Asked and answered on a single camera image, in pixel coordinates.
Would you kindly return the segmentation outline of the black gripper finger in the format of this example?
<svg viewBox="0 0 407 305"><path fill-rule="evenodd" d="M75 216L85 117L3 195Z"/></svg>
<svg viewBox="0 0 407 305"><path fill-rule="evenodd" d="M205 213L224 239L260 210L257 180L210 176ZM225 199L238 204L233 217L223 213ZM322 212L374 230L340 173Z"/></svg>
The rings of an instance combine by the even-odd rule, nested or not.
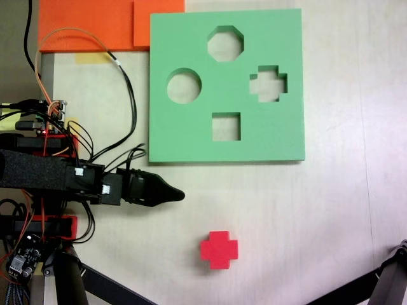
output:
<svg viewBox="0 0 407 305"><path fill-rule="evenodd" d="M185 193L177 189L159 175L155 173L146 173L145 176L145 205L155 207L162 203L182 201Z"/></svg>

